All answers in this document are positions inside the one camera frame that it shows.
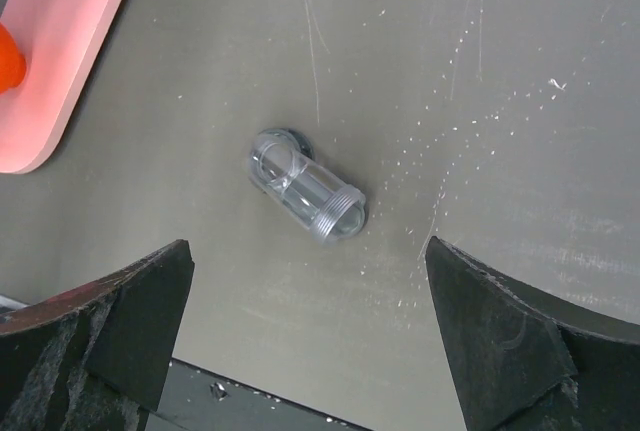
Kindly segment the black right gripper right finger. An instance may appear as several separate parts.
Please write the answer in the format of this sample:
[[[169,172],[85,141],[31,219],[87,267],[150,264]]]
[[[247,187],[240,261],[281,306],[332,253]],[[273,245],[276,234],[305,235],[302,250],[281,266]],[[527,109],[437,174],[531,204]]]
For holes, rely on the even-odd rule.
[[[469,430],[636,430],[639,327],[432,237],[425,264]]]

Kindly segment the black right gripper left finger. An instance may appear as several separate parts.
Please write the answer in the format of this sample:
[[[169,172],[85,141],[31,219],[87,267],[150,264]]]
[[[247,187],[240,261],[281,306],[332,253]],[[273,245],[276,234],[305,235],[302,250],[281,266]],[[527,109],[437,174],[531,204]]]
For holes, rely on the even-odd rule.
[[[40,303],[2,307],[2,429],[144,429],[193,274],[190,246],[176,240]]]

